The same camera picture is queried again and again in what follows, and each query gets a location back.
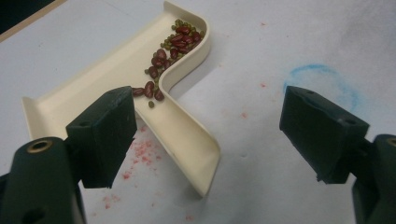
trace white table surface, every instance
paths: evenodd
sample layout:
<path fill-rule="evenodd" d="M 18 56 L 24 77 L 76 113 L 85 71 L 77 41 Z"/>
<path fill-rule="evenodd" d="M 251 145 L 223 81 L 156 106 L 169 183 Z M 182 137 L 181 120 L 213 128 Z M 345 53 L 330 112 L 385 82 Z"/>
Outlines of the white table surface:
<path fill-rule="evenodd" d="M 370 141 L 396 134 L 396 2 L 173 2 L 212 27 L 208 57 L 171 90 L 219 141 L 212 188 L 199 198 L 139 120 L 113 189 L 82 190 L 89 223 L 355 223 L 354 177 L 318 183 L 278 129 L 284 86 L 316 91 L 365 120 Z M 22 96 L 54 89 L 162 11 L 160 0 L 67 0 L 0 43 L 0 175 L 30 141 Z M 146 142 L 158 160 L 134 164 Z"/>

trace cream plastic tray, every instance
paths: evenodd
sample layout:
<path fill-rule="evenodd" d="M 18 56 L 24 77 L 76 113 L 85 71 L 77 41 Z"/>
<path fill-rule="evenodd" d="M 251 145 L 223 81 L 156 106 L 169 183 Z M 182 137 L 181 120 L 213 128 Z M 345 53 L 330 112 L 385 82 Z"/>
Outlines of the cream plastic tray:
<path fill-rule="evenodd" d="M 22 98 L 32 139 L 45 136 L 67 137 L 65 126 L 104 92 L 121 87 L 144 87 L 144 74 L 152 52 L 173 33 L 176 19 L 188 21 L 206 35 L 199 46 L 168 68 L 159 87 L 165 99 L 148 107 L 146 97 L 134 99 L 136 116 L 147 123 L 165 150 L 195 189 L 205 196 L 219 163 L 220 149 L 215 138 L 168 94 L 169 90 L 198 66 L 210 50 L 207 22 L 194 14 L 164 2 L 163 13 L 141 32 L 105 58 L 77 74 L 60 87 L 38 99 Z"/>

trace bean pile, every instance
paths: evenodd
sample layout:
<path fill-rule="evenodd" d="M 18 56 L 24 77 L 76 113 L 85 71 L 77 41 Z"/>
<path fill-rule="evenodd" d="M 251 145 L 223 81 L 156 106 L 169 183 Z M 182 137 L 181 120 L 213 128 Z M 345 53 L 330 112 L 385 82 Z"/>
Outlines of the bean pile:
<path fill-rule="evenodd" d="M 198 32 L 194 26 L 180 19 L 177 19 L 171 28 L 175 33 L 161 43 L 161 48 L 152 55 L 151 66 L 145 70 L 153 80 L 148 81 L 144 88 L 133 88 L 134 97 L 145 95 L 149 99 L 154 97 L 155 100 L 162 101 L 164 96 L 158 87 L 160 76 L 172 64 L 198 46 L 205 36 L 204 31 Z M 148 106 L 154 107 L 154 102 L 149 101 Z"/>

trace kidney bean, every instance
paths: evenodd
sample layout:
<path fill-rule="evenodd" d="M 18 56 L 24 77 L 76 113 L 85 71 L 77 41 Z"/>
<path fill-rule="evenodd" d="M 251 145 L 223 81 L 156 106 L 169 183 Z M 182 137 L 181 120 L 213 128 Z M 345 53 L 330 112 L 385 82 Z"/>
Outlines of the kidney bean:
<path fill-rule="evenodd" d="M 145 96 L 147 98 L 152 98 L 154 95 L 154 82 L 148 81 L 145 86 Z"/>
<path fill-rule="evenodd" d="M 156 67 L 154 67 L 154 66 L 151 66 L 149 69 L 148 69 L 148 74 L 152 77 L 152 78 L 156 78 L 156 77 L 158 77 L 158 69 L 156 68 Z"/>
<path fill-rule="evenodd" d="M 200 41 L 201 40 L 201 35 L 198 33 L 198 32 L 192 32 L 192 39 L 195 41 L 195 42 L 198 42 L 198 41 Z"/>
<path fill-rule="evenodd" d="M 187 46 L 186 42 L 183 41 L 172 42 L 172 45 L 177 48 L 183 48 Z"/>
<path fill-rule="evenodd" d="M 161 60 L 165 60 L 166 59 L 166 53 L 165 50 L 163 49 L 157 49 L 157 57 Z"/>
<path fill-rule="evenodd" d="M 160 89 L 156 90 L 154 93 L 154 98 L 158 101 L 162 101 L 165 97 L 163 96 L 163 93 L 161 92 Z"/>
<path fill-rule="evenodd" d="M 179 26 L 176 28 L 176 33 L 178 34 L 183 34 L 183 35 L 187 35 L 190 33 L 190 28 L 187 26 Z"/>
<path fill-rule="evenodd" d="M 178 48 L 178 52 L 180 52 L 182 54 L 186 54 L 186 53 L 190 52 L 190 50 L 188 48 Z"/>
<path fill-rule="evenodd" d="M 141 96 L 145 93 L 144 88 L 132 88 L 132 96 Z"/>
<path fill-rule="evenodd" d="M 171 62 L 169 62 L 169 60 L 165 60 L 165 62 L 163 63 L 163 70 L 168 69 L 171 66 Z"/>
<path fill-rule="evenodd" d="M 172 37 L 169 41 L 170 41 L 170 42 L 177 42 L 177 41 L 182 40 L 183 37 L 184 37 L 184 35 L 175 35 L 175 36 Z"/>
<path fill-rule="evenodd" d="M 178 50 L 177 49 L 171 49 L 171 58 L 176 59 L 178 55 Z"/>
<path fill-rule="evenodd" d="M 154 65 L 155 67 L 162 67 L 163 66 L 163 61 L 160 60 L 158 57 L 154 57 L 151 59 L 151 63 L 152 65 Z"/>
<path fill-rule="evenodd" d="M 194 42 L 194 40 L 192 39 L 192 37 L 189 36 L 189 35 L 185 35 L 185 36 L 183 37 L 183 41 L 186 42 L 187 44 L 192 44 L 192 43 Z"/>

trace blue ink mark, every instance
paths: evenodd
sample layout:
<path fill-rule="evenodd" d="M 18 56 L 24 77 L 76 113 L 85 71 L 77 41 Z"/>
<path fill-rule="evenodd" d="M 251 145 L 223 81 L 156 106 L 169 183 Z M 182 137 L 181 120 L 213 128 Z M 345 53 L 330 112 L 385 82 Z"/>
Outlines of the blue ink mark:
<path fill-rule="evenodd" d="M 288 86 L 315 91 L 351 112 L 360 104 L 358 92 L 345 83 L 339 73 L 324 64 L 314 63 L 291 70 L 283 92 Z"/>

